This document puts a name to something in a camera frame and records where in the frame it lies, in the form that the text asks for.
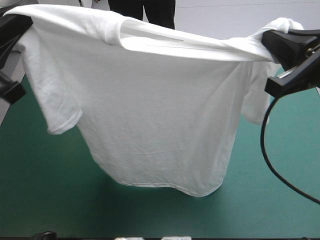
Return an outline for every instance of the fabric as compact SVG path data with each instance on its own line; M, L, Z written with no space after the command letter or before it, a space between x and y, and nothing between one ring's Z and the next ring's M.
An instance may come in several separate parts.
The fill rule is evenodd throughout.
M241 112L262 122L266 79L280 67L262 33L302 29L278 18L251 36L217 40L82 7L6 14L34 22L18 48L49 133L77 125L118 183L197 197L222 184Z
M175 29L176 0L108 0L111 11L149 23Z

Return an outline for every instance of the t-shirt hem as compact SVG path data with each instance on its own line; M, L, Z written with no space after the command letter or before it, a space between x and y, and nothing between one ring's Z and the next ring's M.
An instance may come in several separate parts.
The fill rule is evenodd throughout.
M261 126L261 125L263 124L263 122L264 122L264 118L262 118L262 119L259 120L259 121L251 120L250 118L248 118L248 117L246 117L246 116L244 116L244 118L245 118L245 120L246 120L247 122L249 122L249 123L251 123L251 124L254 124L254 125L259 125L259 126Z
M118 183L122 184L122 185L126 185L126 186L135 186L135 187L147 187L147 188L174 188L177 189L187 195L193 196L193 197L205 197L208 196L210 194L212 194L214 191L216 191L223 183L223 181L221 181L217 186L215 186L214 188L210 189L207 192L203 192L203 193L197 193L197 192L193 192L190 190L187 190L181 186L175 185L175 184L171 184L171 183L123 183L123 182L119 182Z
M81 109L79 109L74 115L72 115L69 120L64 122L61 126L56 127L55 129L51 130L48 128L48 133L52 135L58 135L58 134L63 134L69 129L72 129L79 121L81 118L83 112Z

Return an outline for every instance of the leg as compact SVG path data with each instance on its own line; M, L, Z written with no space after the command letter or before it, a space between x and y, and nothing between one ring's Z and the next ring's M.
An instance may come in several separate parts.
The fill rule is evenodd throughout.
M144 0L143 5L149 23L175 29L176 0Z
M139 0L108 0L111 11L126 17L142 20L143 5Z

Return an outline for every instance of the white floor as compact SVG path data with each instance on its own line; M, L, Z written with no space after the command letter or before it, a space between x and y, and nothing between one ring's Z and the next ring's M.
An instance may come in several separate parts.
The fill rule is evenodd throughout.
M0 0L0 6L9 2ZM82 2L87 7L92 3L94 9L109 10L108 0ZM79 0L39 0L39 3L80 5ZM228 39L246 37L279 17L300 22L307 30L320 29L319 12L320 0L176 0L175 27L179 31ZM9 69L21 72L16 61L8 64L12 65ZM7 104L0 102L0 123L7 108Z

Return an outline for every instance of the black cable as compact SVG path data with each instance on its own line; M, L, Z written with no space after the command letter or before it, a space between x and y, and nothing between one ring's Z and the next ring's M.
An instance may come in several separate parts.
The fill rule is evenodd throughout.
M268 117L270 115L270 112L272 110L272 108L275 106L275 104L277 103L277 101L280 99L280 97L276 97L273 99L273 101L271 102L270 106L268 107L268 109L265 112L264 118L263 118L263 122L262 122L262 126L261 126L261 135L260 135L260 146L261 146L261 151L262 151L262 155L264 157L264 160L266 162L266 164L268 165L269 169L271 170L271 172L279 179L281 180L281 182L283 182L285 185L287 185L289 188L291 188L292 190L296 191L298 194L304 196L305 198L315 202L316 204L320 205L320 200L310 196L309 194L301 191L300 189L298 189L297 187L295 187L294 185L292 185L290 182L288 182L285 178L283 178L272 166L267 152L266 152L266 148L265 148L265 131L266 131L266 124L268 121Z

